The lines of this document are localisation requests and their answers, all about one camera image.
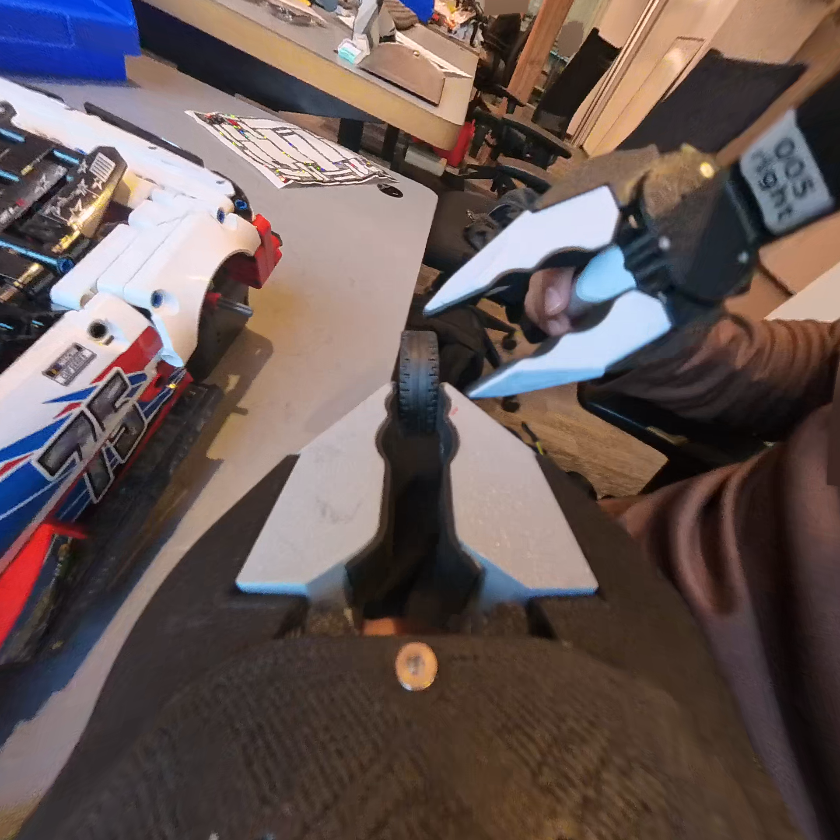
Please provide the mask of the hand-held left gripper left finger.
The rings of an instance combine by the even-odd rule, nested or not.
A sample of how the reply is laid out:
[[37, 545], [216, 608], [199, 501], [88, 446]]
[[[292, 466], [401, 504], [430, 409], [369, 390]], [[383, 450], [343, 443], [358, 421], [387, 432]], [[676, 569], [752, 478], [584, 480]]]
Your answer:
[[384, 533], [393, 391], [381, 386], [300, 451], [238, 573], [241, 592], [350, 597], [349, 565]]

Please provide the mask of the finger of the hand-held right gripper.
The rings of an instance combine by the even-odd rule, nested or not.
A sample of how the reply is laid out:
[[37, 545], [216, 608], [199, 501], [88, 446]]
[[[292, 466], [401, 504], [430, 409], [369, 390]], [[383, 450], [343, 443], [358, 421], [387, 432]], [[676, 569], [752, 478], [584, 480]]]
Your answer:
[[517, 396], [598, 379], [671, 328], [659, 300], [630, 290], [615, 299], [596, 325], [545, 342], [533, 355], [502, 366], [473, 384], [466, 395], [471, 400]]
[[441, 286], [424, 313], [434, 316], [487, 297], [558, 257], [591, 258], [613, 243], [620, 216], [606, 185], [524, 212]]

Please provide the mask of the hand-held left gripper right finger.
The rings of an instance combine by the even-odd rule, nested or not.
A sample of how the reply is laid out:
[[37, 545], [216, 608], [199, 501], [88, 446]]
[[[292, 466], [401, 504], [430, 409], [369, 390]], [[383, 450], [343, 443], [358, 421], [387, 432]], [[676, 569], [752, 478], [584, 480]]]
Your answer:
[[452, 385], [442, 397], [444, 519], [474, 597], [597, 593], [536, 453]]

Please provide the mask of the black toy tyre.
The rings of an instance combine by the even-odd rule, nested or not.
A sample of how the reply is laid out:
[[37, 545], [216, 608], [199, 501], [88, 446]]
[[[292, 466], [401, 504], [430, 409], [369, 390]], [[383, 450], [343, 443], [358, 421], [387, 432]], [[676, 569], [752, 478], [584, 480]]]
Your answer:
[[397, 358], [397, 415], [409, 434], [436, 432], [439, 397], [438, 337], [433, 331], [402, 333]]

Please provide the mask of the brick-built toy race car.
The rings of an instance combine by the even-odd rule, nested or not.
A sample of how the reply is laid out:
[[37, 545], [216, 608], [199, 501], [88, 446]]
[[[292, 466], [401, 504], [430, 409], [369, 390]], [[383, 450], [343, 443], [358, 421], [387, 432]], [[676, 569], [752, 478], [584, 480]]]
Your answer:
[[213, 414], [280, 260], [246, 194], [85, 102], [2, 79], [1, 664], [65, 643]]

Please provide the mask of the grey desk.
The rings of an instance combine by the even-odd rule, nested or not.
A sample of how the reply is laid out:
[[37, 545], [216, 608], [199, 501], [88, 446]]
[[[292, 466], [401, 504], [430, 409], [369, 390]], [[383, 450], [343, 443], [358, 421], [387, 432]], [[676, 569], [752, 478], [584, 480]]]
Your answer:
[[401, 175], [402, 197], [374, 185], [275, 188], [186, 111], [284, 119], [328, 135], [320, 118], [276, 113], [151, 57], [128, 67], [124, 84], [22, 81], [73, 107], [102, 106], [233, 176], [281, 237], [282, 258], [211, 377], [224, 398], [135, 532], [126, 576], [69, 642], [2, 687], [2, 838], [17, 833], [67, 764], [120, 647], [195, 541], [285, 456], [391, 378], [437, 203]]

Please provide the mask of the person's right hand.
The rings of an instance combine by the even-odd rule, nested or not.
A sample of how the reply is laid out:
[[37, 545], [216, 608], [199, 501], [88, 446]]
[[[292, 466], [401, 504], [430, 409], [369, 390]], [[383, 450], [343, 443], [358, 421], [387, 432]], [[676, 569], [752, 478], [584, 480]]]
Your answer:
[[550, 338], [560, 338], [571, 330], [568, 309], [574, 280], [572, 266], [540, 269], [530, 277], [524, 313], [536, 329]]

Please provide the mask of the black office chair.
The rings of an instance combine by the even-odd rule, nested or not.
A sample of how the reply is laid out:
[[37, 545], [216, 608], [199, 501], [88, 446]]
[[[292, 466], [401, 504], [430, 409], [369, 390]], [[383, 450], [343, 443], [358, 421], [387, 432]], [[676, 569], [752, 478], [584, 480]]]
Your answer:
[[717, 153], [751, 127], [804, 71], [802, 63], [734, 59], [711, 49], [616, 148], [635, 151], [653, 145], [666, 154], [687, 144]]
[[549, 79], [532, 121], [565, 140], [572, 118], [621, 50], [593, 28], [569, 63]]
[[558, 159], [569, 160], [573, 151], [565, 142], [564, 130], [544, 128], [536, 120], [529, 94], [521, 98], [512, 92], [513, 72], [532, 26], [522, 29], [521, 14], [483, 18], [481, 23], [482, 57], [466, 111], [466, 124], [474, 130], [468, 157], [476, 160], [485, 150], [490, 162], [468, 164], [467, 177], [476, 179], [506, 159], [525, 171], [528, 179], [538, 176]]

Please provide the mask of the red canister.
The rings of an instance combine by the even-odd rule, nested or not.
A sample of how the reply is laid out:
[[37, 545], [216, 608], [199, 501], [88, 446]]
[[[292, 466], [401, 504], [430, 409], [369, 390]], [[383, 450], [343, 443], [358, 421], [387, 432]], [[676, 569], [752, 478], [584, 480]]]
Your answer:
[[469, 152], [469, 148], [473, 143], [476, 134], [476, 123], [474, 120], [465, 122], [460, 131], [455, 144], [451, 149], [445, 150], [443, 147], [434, 146], [435, 154], [445, 160], [447, 167], [457, 170], [464, 162], [464, 159]]

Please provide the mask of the grey wedge-shaped stand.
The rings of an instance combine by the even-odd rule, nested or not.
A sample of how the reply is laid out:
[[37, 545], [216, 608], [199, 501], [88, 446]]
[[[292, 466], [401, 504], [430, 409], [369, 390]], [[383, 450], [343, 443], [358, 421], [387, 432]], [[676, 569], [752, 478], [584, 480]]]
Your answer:
[[401, 31], [374, 47], [358, 68], [435, 107], [440, 104], [447, 79], [469, 76]]

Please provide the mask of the sticker sheet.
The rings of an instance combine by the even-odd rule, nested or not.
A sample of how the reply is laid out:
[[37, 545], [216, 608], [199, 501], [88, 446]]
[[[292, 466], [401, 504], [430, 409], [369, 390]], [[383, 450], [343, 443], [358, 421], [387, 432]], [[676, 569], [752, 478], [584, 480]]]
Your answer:
[[225, 112], [185, 114], [277, 188], [396, 183], [362, 154], [291, 122]]

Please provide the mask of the long grey table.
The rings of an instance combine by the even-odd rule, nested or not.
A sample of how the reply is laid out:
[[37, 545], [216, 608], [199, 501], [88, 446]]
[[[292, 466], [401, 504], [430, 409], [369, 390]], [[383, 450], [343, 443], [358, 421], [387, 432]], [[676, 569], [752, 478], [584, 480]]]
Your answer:
[[377, 121], [441, 150], [456, 146], [477, 57], [420, 27], [419, 45], [461, 68], [433, 105], [340, 59], [345, 28], [299, 26], [256, 2], [133, 2], [144, 49], [219, 90], [279, 112]]

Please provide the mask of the printed paper sheets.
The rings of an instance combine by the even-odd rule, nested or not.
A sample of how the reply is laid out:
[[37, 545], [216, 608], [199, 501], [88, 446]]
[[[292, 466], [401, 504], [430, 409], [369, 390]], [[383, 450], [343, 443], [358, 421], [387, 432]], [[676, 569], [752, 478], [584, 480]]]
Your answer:
[[300, 28], [326, 28], [326, 21], [309, 5], [292, 1], [257, 1], [258, 6], [264, 8], [273, 17]]

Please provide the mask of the blue plastic bin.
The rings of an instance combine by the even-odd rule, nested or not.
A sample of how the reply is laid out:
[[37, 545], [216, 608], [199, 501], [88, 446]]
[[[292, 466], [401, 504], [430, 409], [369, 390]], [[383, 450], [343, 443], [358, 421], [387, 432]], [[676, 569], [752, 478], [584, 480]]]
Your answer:
[[2, 1], [5, 75], [124, 81], [140, 56], [131, 1]]

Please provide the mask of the wooden post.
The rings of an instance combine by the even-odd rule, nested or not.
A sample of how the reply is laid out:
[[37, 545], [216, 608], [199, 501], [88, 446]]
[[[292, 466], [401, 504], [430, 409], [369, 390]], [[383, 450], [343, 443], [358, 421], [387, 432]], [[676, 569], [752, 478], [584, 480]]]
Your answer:
[[574, 1], [542, 1], [530, 34], [507, 85], [506, 111], [523, 108], [539, 81], [557, 36]]

